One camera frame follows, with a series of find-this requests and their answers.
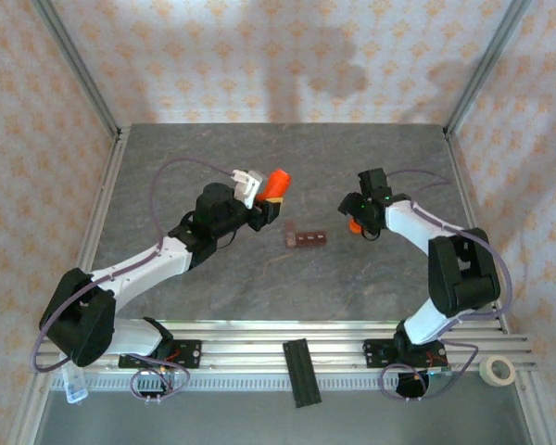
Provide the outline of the aluminium mounting rail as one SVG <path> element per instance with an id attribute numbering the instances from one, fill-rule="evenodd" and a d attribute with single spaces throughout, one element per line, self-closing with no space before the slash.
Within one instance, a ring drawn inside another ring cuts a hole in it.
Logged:
<path id="1" fill-rule="evenodd" d="M 319 374 L 368 373 L 362 351 L 363 341 L 388 339 L 395 333 L 395 322 L 368 321 L 192 321 L 162 323 L 178 339 L 202 342 L 201 372 L 217 374 L 281 373 L 286 370 L 283 344 L 305 338 L 314 370 Z M 472 350 L 479 348 L 471 369 L 493 355 L 508 359 L 516 369 L 537 367 L 527 336 L 507 334 L 498 321 L 463 322 L 449 330 L 443 339 L 452 370 L 460 369 Z"/>

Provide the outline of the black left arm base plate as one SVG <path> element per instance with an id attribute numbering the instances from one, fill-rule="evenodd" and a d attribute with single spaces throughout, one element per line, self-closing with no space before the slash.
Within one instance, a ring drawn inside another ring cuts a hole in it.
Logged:
<path id="1" fill-rule="evenodd" d="M 151 354 L 149 359 L 172 362 L 186 369 L 197 369 L 201 358 L 202 341 L 196 339 L 172 339 L 162 342 Z M 156 363 L 145 361 L 129 355 L 121 355 L 118 360 L 120 369 L 153 368 Z"/>

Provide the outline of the aluminium side rail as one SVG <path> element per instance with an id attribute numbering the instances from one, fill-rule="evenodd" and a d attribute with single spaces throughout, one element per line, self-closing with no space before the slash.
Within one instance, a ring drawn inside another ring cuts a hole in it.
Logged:
<path id="1" fill-rule="evenodd" d="M 471 196 L 471 192 L 474 188 L 467 170 L 461 165 L 459 138 L 455 135 L 451 135 L 446 138 L 446 143 L 467 221 L 470 225 L 478 226 L 479 221 L 476 215 L 476 206 Z M 474 318 L 476 321 L 495 320 L 499 323 L 500 329 L 504 334 L 510 334 L 512 330 L 509 325 L 508 315 L 512 308 L 514 297 L 513 280 L 508 265 L 500 255 L 500 252 L 492 246 L 491 243 L 490 248 L 495 265 L 499 270 L 499 282 L 501 285 L 500 296 L 497 301 L 492 304 L 493 309 L 491 315 L 484 315 L 481 312 L 476 314 Z"/>
<path id="2" fill-rule="evenodd" d="M 90 331 L 98 318 L 102 306 L 112 301 L 106 290 L 99 287 L 99 277 L 92 275 L 95 253 L 107 216 L 107 209 L 114 190 L 123 153 L 128 141 L 130 128 L 122 128 L 112 147 L 105 172 L 98 186 L 97 197 L 91 213 L 91 220 L 84 235 L 78 259 L 78 267 L 64 274 L 65 292 L 70 292 L 72 300 L 58 316 L 49 330 L 51 337 L 78 337 Z"/>

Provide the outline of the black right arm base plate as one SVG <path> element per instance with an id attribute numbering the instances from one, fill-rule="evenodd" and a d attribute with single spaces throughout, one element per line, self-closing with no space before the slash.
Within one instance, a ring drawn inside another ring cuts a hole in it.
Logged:
<path id="1" fill-rule="evenodd" d="M 402 345 L 394 339 L 366 339 L 362 351 L 368 368 L 421 370 L 449 365 L 446 348 L 440 341 Z"/>

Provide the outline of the white masking tape roll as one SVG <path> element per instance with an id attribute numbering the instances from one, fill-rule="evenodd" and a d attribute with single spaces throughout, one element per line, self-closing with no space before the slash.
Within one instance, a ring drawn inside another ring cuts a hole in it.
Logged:
<path id="1" fill-rule="evenodd" d="M 491 387 L 502 388 L 514 383 L 516 371 L 512 362 L 502 355 L 490 355 L 479 363 L 481 378 Z"/>

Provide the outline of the aluminium frame post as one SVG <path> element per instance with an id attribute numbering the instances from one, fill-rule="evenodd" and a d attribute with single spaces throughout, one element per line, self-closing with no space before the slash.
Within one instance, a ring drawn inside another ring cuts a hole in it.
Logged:
<path id="1" fill-rule="evenodd" d="M 70 36 L 64 21 L 57 13 L 53 1 L 31 0 L 31 4 L 44 22 L 45 27 L 51 33 L 59 51 L 68 63 L 76 81 L 87 96 L 107 134 L 114 141 L 117 141 L 120 137 L 121 129 L 82 59 L 81 53 Z"/>
<path id="2" fill-rule="evenodd" d="M 459 130 L 468 111 L 484 87 L 487 78 L 499 62 L 506 45 L 520 24 L 532 0 L 511 0 L 496 30 L 489 40 L 486 50 L 476 63 L 474 72 L 466 84 L 459 101 L 452 110 L 448 122 L 443 126 L 445 139 L 450 141 Z"/>

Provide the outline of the brown translucent pill organizer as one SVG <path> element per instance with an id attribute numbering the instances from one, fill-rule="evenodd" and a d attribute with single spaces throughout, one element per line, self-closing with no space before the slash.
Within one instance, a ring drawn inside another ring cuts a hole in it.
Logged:
<path id="1" fill-rule="evenodd" d="M 287 248 L 316 248 L 327 244 L 324 231 L 299 231 L 293 222 L 284 224 L 284 242 Z"/>

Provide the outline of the black ridged bar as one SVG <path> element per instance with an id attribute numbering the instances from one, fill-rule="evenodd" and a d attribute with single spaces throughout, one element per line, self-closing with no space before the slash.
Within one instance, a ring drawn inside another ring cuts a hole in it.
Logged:
<path id="1" fill-rule="evenodd" d="M 321 403 L 322 396 L 308 341 L 305 338 L 287 341 L 283 344 L 283 351 L 296 407 L 303 408 Z"/>

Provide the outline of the orange pill bottle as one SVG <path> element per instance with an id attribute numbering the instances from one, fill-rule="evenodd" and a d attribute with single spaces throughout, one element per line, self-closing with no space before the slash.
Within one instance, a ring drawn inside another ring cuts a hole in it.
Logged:
<path id="1" fill-rule="evenodd" d="M 273 171 L 268 177 L 264 190 L 257 194 L 257 200 L 283 198 L 291 184 L 291 176 L 282 169 Z"/>

